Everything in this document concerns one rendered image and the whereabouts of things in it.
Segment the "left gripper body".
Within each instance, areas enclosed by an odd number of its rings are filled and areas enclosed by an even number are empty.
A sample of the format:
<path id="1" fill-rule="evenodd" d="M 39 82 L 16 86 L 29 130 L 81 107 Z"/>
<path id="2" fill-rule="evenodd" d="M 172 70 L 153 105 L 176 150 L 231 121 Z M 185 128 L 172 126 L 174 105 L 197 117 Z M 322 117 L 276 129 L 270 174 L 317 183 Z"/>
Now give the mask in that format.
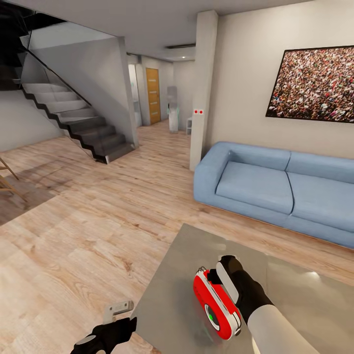
<path id="1" fill-rule="evenodd" d="M 92 333 L 96 333 L 102 330 L 109 331 L 113 338 L 113 349 L 117 344 L 121 344 L 127 342 L 131 338 L 131 330 L 130 330 L 130 318 L 125 318 L 121 320 L 116 320 L 116 322 L 107 324 L 107 325 L 98 325 L 96 326 Z"/>

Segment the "radio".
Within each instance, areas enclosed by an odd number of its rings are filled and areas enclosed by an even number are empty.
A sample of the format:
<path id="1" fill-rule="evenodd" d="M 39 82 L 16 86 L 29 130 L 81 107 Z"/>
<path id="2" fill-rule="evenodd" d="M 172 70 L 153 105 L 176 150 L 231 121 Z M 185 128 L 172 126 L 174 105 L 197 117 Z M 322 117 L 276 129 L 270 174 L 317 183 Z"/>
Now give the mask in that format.
<path id="1" fill-rule="evenodd" d="M 210 271 L 199 268 L 193 283 L 194 292 L 218 335 L 229 340 L 241 333 L 240 312 L 220 285 L 207 280 L 207 273 Z"/>

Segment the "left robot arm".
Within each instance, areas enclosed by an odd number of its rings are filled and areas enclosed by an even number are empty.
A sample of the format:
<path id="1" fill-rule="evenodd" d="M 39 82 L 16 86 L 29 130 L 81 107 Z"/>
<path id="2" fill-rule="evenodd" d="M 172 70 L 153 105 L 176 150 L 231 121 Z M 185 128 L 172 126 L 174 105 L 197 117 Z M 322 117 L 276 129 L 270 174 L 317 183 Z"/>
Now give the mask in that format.
<path id="1" fill-rule="evenodd" d="M 136 331 L 137 317 L 116 320 L 117 314 L 134 309 L 132 300 L 105 306 L 103 324 L 96 326 L 92 334 L 78 341 L 70 354 L 110 354 L 117 344 L 130 340 Z"/>

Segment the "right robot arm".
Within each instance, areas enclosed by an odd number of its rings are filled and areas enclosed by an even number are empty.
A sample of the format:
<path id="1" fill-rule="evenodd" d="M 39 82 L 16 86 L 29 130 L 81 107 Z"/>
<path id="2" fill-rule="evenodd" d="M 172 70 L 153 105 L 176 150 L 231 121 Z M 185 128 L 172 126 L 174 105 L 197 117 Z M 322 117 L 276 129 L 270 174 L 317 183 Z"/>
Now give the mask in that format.
<path id="1" fill-rule="evenodd" d="M 249 328 L 261 354 L 320 354 L 280 314 L 262 286 L 243 270 L 236 255 L 218 256 L 207 273 L 212 284 L 223 284 Z"/>

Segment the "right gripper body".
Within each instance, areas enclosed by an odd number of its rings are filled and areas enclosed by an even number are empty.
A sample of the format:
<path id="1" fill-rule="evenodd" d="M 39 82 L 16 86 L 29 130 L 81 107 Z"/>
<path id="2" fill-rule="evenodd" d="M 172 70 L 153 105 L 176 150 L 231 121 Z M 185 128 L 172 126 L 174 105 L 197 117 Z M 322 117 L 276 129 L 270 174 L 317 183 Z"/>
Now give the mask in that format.
<path id="1" fill-rule="evenodd" d="M 219 276 L 217 275 L 216 269 L 210 270 L 210 276 L 211 276 L 211 283 L 212 284 L 215 284 L 215 285 L 223 284 L 222 281 L 220 280 Z"/>

